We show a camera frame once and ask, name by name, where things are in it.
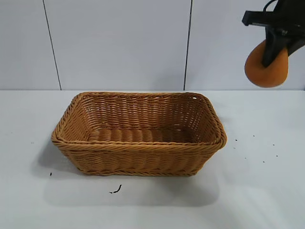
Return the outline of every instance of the wicker basket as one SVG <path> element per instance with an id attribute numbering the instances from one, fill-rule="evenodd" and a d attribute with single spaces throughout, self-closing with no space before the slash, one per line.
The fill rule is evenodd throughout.
<path id="1" fill-rule="evenodd" d="M 201 94 L 87 92 L 74 97 L 52 142 L 85 174 L 191 176 L 226 135 Z"/>

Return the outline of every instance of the black debris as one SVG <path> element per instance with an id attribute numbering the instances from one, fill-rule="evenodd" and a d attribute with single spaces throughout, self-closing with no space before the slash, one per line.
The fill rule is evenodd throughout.
<path id="1" fill-rule="evenodd" d="M 116 191 L 114 191 L 114 192 L 109 192 L 109 193 L 110 193 L 110 194 L 117 193 L 117 192 L 120 191 L 121 187 L 122 187 L 122 185 L 119 186 L 119 189 L 118 189 L 118 190 L 116 190 Z"/>

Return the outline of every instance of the grout line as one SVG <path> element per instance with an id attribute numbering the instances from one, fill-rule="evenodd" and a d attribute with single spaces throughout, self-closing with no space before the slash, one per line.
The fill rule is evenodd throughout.
<path id="1" fill-rule="evenodd" d="M 189 44 L 190 44 L 191 25 L 192 25 L 192 11 L 193 11 L 193 0 L 191 0 L 189 30 L 188 30 L 188 34 L 187 34 L 186 58 L 185 58 L 185 69 L 184 69 L 184 83 L 183 83 L 183 90 L 184 91 L 185 91 L 185 82 L 186 82 L 186 73 L 187 73 L 187 61 L 188 61 L 188 57 L 189 57 Z"/>
<path id="2" fill-rule="evenodd" d="M 44 3 L 44 0 L 42 0 L 42 3 L 43 3 L 43 8 L 44 8 L 44 14 L 46 16 L 46 21 L 47 21 L 47 26 L 48 26 L 48 31 L 49 31 L 49 37 L 50 37 L 50 41 L 51 41 L 51 47 L 52 47 L 53 58 L 54 58 L 54 62 L 55 62 L 55 68 L 56 68 L 56 73 L 57 73 L 57 78 L 58 78 L 58 84 L 59 84 L 59 88 L 61 90 L 61 80 L 59 78 L 59 73 L 58 73 L 58 68 L 57 68 L 57 63 L 56 63 L 56 57 L 55 57 L 55 52 L 54 52 L 54 47 L 53 47 L 53 41 L 52 41 L 52 37 L 51 37 L 50 26 L 49 26 L 49 21 L 48 21 L 48 15 L 47 15 L 47 10 L 46 10 L 46 5 Z"/>

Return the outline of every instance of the woven basket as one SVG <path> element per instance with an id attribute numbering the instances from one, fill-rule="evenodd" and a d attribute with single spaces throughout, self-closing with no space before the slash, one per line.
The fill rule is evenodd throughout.
<path id="1" fill-rule="evenodd" d="M 191 176 L 226 143 L 210 101 L 195 93 L 81 93 L 51 139 L 92 175 Z"/>

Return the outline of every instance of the basket weave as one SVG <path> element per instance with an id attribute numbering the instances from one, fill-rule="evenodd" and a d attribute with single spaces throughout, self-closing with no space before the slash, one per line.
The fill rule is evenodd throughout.
<path id="1" fill-rule="evenodd" d="M 210 101 L 195 93 L 81 93 L 51 139 L 92 175 L 191 176 L 226 143 Z"/>

